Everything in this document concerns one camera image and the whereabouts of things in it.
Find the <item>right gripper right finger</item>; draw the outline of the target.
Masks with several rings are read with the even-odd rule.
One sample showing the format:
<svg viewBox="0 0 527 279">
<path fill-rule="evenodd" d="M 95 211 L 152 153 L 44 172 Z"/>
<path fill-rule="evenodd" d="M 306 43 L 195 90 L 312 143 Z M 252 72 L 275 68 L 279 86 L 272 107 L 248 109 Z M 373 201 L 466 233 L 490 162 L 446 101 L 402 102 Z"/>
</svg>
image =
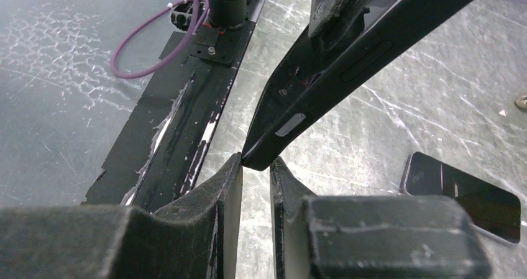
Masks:
<svg viewBox="0 0 527 279">
<path fill-rule="evenodd" d="M 318 196 L 270 165 L 276 278 L 489 278 L 470 218 L 444 196 Z"/>
</svg>

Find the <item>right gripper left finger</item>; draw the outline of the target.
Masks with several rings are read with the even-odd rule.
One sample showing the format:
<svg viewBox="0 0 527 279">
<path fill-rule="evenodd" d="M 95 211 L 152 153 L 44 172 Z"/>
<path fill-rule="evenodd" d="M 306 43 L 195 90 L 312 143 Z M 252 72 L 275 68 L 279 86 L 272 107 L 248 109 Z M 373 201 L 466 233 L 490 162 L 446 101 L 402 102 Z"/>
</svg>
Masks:
<svg viewBox="0 0 527 279">
<path fill-rule="evenodd" d="M 1 209 L 2 278 L 234 278 L 241 156 L 148 213 L 137 206 Z"/>
</svg>

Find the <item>black smartphone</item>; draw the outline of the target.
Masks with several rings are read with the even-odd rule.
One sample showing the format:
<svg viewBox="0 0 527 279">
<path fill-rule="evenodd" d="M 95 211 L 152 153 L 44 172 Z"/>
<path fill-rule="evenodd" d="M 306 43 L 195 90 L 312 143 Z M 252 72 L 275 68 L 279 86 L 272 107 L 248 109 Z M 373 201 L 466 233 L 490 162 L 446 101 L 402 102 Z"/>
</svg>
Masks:
<svg viewBox="0 0 527 279">
<path fill-rule="evenodd" d="M 408 157 L 400 191 L 454 199 L 480 231 L 503 242 L 520 243 L 519 197 L 429 155 L 415 152 Z"/>
</svg>

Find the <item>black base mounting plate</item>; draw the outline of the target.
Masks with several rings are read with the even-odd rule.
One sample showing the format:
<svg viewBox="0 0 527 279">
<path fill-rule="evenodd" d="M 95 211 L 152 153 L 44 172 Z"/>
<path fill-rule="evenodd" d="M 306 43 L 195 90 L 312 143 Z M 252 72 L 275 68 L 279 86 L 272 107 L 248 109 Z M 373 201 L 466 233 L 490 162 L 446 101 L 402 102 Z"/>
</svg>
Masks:
<svg viewBox="0 0 527 279">
<path fill-rule="evenodd" d="M 199 28 L 187 49 L 150 79 L 86 194 L 86 204 L 148 212 L 195 187 L 255 29 Z"/>
</svg>

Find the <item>phone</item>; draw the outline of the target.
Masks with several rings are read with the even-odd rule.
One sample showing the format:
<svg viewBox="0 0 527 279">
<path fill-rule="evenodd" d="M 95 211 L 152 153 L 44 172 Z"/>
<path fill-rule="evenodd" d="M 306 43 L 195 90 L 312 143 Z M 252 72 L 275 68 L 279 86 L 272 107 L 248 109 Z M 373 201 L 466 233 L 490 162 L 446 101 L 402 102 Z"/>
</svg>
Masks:
<svg viewBox="0 0 527 279">
<path fill-rule="evenodd" d="M 344 32 L 308 25 L 269 77 L 242 149 L 242 163 L 266 169 L 325 113 L 473 0 L 371 0 Z"/>
</svg>

